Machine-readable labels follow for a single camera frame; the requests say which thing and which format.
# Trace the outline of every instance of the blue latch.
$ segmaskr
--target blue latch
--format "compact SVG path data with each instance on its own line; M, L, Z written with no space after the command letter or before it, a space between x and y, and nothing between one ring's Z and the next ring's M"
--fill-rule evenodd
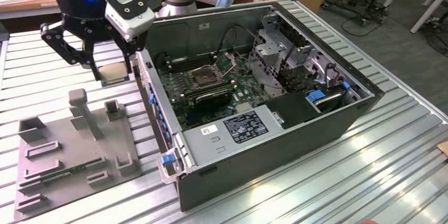
M150 95L150 104L155 104L157 103L157 97L154 94Z
M343 86L345 86L345 89L350 89L351 88L351 85L347 81L343 82Z
M323 93L322 90L315 90L315 91L310 92L310 94L309 94L309 99L313 102L318 101L319 99L322 99L325 97L326 97L326 94Z
M175 162L177 162L175 154L169 154L169 155L162 156L162 165L163 166L174 164Z

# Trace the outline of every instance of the gray block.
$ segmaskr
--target gray block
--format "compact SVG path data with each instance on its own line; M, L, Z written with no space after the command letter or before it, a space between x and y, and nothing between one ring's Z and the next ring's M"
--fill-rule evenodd
M54 151L58 151L62 147L63 146L58 141L38 145L37 147L26 149L26 158L34 158L46 155Z
M78 117L73 118L70 122L73 123L73 125L74 125L74 127L75 127L75 129L77 129L78 131L85 130L85 129L89 128L83 116L78 116Z
M75 118L82 116L82 112L79 112L79 109L75 106L71 106L70 110Z
M105 108L91 112L105 133L101 141L95 141L90 128L82 127L85 118L79 121L82 123L77 120L74 123L74 118L53 121L41 130L45 138L31 143L21 140L15 220L30 219L142 174L125 105L119 104L118 107L123 116L114 121L110 121ZM71 112L78 115L78 108L73 108ZM55 142L63 146L58 150L51 148ZM38 158L26 157L27 153L35 152L41 155ZM107 178L90 177L106 170ZM34 205L41 207L19 208L18 203L38 194L47 198Z
M95 117L87 107L87 92L85 89L77 89L69 92L69 102L73 106L75 106L82 114L85 121L87 123L89 128L94 134L97 140L101 140L105 135L97 123Z
M110 122L117 119L121 119L125 115L125 106L121 107L118 100L106 102L105 109Z
M95 170L99 168L103 168L107 165L106 157L97 158L94 162L90 162L90 164L86 166L86 169Z
M35 192L37 190L41 190L46 187L46 184L38 180L33 182L31 184L25 184L25 186L19 185L18 186L18 191L22 192L23 194L30 194Z
M133 155L131 155L130 152L129 152L129 160L126 160L123 162L119 160L118 156L115 157L115 164L117 164L117 168L118 168L122 176L129 176L137 170Z
M37 194L29 199L18 202L17 211L25 214L33 210L42 208L45 205L47 205L47 197L42 194Z
M63 166L65 166L63 162L59 159L57 159L54 161L53 165L50 164L50 167L47 167L42 170L38 170L34 173L30 173L30 171L26 169L25 172L23 172L23 177L26 179L30 179L33 177L37 177L38 175L49 174L49 173L55 172L57 170L62 169Z
M35 116L19 121L18 134L27 143L31 143L46 138L41 131L43 128L46 128L46 124L42 122L39 117Z
M91 187L98 187L103 185L105 183L110 182L111 180L113 180L113 177L110 176L110 173L107 172L107 170L105 170L87 177L87 184Z

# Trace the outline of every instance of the floor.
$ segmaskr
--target floor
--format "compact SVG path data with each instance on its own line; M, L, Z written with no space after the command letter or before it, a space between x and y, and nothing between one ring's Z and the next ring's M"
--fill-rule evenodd
M367 54L417 90L438 108L448 114L448 58L429 45L437 45L435 37L422 29L413 34L410 29L426 11L425 0L395 0L389 9L390 17L370 35L357 37L346 33L342 23L354 13L333 6L321 10L319 16L367 52ZM435 16L447 11L441 7ZM371 22L367 27L350 21L346 30L366 34L378 26Z

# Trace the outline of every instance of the wooden table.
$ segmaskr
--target wooden table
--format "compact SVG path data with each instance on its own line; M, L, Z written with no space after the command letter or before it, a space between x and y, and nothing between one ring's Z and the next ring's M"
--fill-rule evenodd
M45 14L61 13L57 0L35 0L18 4L0 6L0 20L7 18L21 18Z

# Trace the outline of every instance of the gray fixture plate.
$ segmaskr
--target gray fixture plate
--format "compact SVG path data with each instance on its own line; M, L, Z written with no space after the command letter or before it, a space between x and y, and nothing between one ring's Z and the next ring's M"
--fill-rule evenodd
M105 138L101 140L95 140L87 125L79 131L75 129L71 122L74 118L46 123L47 127L39 129L46 136L45 139L30 143L21 139L15 201L17 220L43 214L62 205L135 179L142 174L127 116L110 122L106 109L93 111L93 115L105 134ZM77 166L83 168L69 173L69 170ZM41 171L43 173L41 177L46 182L31 183L22 187L22 183L27 181L25 178L26 170L29 170L29 174L37 174ZM49 174L55 173L61 173L58 179L45 178ZM39 194L43 196L39 200L27 202L27 199L37 197Z

